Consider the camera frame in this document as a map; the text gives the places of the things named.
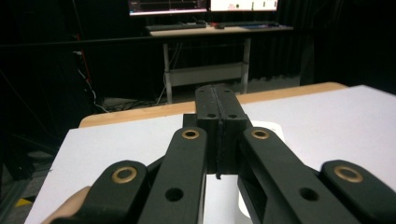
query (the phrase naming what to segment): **desk leg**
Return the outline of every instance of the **desk leg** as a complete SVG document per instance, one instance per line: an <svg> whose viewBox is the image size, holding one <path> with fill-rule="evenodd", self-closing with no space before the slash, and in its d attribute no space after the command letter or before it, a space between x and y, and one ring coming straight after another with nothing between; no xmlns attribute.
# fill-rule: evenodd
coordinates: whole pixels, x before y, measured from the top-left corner
<svg viewBox="0 0 396 224"><path fill-rule="evenodd" d="M245 48L244 48L244 61L242 61L242 76L241 76L241 93L245 94L248 92L248 64L250 57L250 38L245 39Z"/></svg>
<svg viewBox="0 0 396 224"><path fill-rule="evenodd" d="M168 55L168 44L163 44L163 60L165 63L165 85L166 85L166 98L168 104L172 104L172 83L171 83L171 72L169 69L169 55Z"/></svg>

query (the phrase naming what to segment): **white table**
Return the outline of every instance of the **white table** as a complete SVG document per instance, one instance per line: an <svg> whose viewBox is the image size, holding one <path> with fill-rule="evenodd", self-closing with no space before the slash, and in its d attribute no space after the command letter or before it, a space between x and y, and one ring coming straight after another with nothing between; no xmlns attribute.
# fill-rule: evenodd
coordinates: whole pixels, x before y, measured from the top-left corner
<svg viewBox="0 0 396 224"><path fill-rule="evenodd" d="M351 161L396 190L396 96L359 86L243 107L250 119L279 124L306 165L319 170L325 161ZM181 124L174 115L71 130L25 223L42 221L116 161L148 165L160 158ZM204 222L235 223L237 213L236 176L210 175Z"/></svg>

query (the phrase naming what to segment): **monitor screen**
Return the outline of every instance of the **monitor screen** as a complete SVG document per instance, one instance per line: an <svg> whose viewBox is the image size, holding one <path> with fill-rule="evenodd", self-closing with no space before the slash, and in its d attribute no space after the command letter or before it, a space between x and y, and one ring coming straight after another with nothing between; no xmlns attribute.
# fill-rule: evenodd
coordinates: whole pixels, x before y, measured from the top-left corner
<svg viewBox="0 0 396 224"><path fill-rule="evenodd" d="M206 0L128 0L130 16L207 12Z"/></svg>
<svg viewBox="0 0 396 224"><path fill-rule="evenodd" d="M276 11L277 0L211 0L210 11Z"/></svg>

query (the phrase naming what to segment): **dark background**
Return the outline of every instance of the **dark background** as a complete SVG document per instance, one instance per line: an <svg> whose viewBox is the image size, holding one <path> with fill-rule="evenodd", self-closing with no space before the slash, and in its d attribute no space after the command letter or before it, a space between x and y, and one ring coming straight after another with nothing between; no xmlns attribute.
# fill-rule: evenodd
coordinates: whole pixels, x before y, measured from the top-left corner
<svg viewBox="0 0 396 224"><path fill-rule="evenodd" d="M0 45L142 37L146 25L179 21L278 21L303 32L254 37L250 79L300 76L302 85L335 81L396 93L391 10L387 0L284 0L277 12L130 18L125 0L0 0ZM240 61L242 41L186 41L176 67ZM83 58L73 52L81 50ZM103 112L93 105L103 97L155 100L163 89L163 49L160 43L0 48L0 70L0 149L14 177L25 178L33 168L23 151L55 155L69 129Z"/></svg>

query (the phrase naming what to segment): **wooden table edge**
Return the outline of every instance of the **wooden table edge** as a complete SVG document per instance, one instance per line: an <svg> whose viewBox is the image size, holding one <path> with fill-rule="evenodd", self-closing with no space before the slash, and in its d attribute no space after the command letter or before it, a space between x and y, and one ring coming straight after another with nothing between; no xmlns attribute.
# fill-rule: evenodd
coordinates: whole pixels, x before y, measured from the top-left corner
<svg viewBox="0 0 396 224"><path fill-rule="evenodd" d="M300 96L325 91L336 91L345 89L347 86L336 82L325 82L306 86L292 87L274 91L260 91L249 94L237 95L241 104L248 104L260 101L282 99L292 96ZM158 117L171 116L183 113L193 113L195 102L186 102L173 105L159 105L154 107L138 108L120 112L90 115L84 118L79 124L79 128L120 123L139 119L153 119Z"/></svg>

